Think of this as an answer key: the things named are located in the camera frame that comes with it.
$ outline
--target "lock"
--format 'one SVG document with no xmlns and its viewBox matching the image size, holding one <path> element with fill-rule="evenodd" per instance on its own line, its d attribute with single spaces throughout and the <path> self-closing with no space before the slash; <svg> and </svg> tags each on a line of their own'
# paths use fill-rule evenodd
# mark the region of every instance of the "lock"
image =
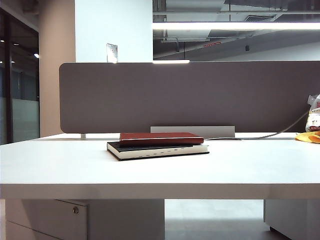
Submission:
<svg viewBox="0 0 320 240">
<path fill-rule="evenodd" d="M 72 212 L 74 214 L 78 214 L 79 213 L 79 208 L 77 208 L 76 206 L 72 209 Z"/>
</svg>

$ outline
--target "drawer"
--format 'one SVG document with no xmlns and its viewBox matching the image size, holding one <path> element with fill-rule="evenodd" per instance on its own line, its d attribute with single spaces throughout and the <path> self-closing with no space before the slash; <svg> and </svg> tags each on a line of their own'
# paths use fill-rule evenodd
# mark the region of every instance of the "drawer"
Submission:
<svg viewBox="0 0 320 240">
<path fill-rule="evenodd" d="M 45 235 L 9 221 L 6 222 L 5 228 L 6 240 L 59 240 L 58 238 Z"/>
<path fill-rule="evenodd" d="M 87 206 L 61 200 L 8 199 L 7 221 L 63 240 L 87 239 Z"/>
</svg>

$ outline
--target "desk surface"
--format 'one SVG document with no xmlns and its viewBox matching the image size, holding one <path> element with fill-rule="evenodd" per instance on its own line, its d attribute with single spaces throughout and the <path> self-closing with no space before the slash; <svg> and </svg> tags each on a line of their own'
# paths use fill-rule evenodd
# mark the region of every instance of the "desk surface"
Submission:
<svg viewBox="0 0 320 240">
<path fill-rule="evenodd" d="M 209 154 L 117 161 L 79 134 L 0 147 L 2 199 L 320 198 L 320 145 L 206 141 Z"/>
</svg>

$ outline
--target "book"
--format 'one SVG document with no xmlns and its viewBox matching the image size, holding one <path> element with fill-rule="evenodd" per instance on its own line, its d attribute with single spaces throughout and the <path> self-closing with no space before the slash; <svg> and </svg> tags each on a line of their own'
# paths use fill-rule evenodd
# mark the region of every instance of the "book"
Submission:
<svg viewBox="0 0 320 240">
<path fill-rule="evenodd" d="M 108 142 L 107 150 L 120 161 L 209 153 L 208 145 L 203 144 L 122 147 L 119 141 Z"/>
<path fill-rule="evenodd" d="M 203 142 L 202 136 L 189 132 L 120 133 L 121 147 L 197 145 Z"/>
</svg>

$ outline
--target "glass wall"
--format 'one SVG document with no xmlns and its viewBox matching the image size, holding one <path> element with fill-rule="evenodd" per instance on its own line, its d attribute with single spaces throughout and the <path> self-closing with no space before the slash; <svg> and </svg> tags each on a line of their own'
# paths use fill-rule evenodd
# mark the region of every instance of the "glass wall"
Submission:
<svg viewBox="0 0 320 240">
<path fill-rule="evenodd" d="M 0 14 L 0 144 L 7 143 L 7 114 L 5 87 L 5 24 L 4 16 Z"/>
<path fill-rule="evenodd" d="M 39 37 L 6 12 L 0 11 L 0 15 L 4 20 L 0 26 L 0 58 L 8 62 L 0 63 L 1 144 L 5 144 L 40 136 Z"/>
</svg>

